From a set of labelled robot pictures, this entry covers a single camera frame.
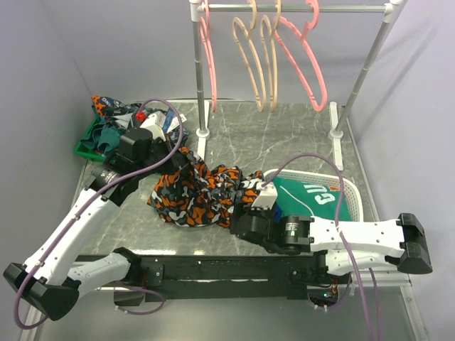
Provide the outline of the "orange camouflage shorts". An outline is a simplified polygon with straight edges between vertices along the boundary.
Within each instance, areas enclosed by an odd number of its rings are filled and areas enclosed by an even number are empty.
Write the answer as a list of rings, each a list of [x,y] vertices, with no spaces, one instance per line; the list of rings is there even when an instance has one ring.
[[[187,164],[159,178],[147,205],[163,222],[179,227],[217,224],[230,228],[236,204],[249,207],[258,197],[257,184],[264,180],[263,172],[245,175],[241,168],[223,164],[209,169],[197,153],[186,147],[179,151]]]

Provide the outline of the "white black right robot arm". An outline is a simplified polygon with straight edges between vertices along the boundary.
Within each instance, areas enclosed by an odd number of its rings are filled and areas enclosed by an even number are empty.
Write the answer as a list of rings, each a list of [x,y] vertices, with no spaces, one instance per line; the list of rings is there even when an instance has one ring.
[[[433,271],[426,234],[412,213],[380,222],[335,222],[321,217],[274,218],[274,209],[238,209],[230,233],[270,254],[312,254],[311,275],[319,283],[334,276],[393,265],[404,274]]]

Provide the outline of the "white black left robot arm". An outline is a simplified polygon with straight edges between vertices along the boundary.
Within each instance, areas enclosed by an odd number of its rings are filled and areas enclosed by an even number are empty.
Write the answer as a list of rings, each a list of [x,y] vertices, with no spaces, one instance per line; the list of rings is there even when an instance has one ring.
[[[15,303],[26,301],[45,318],[56,321],[96,288],[141,281],[141,257],[124,247],[84,266],[74,268],[73,263],[100,225],[138,189],[141,179],[176,169],[182,140],[181,129],[175,141],[168,134],[160,136],[145,128],[125,133],[117,150],[93,170],[75,204],[46,242],[22,264],[6,267],[4,278],[16,292]]]

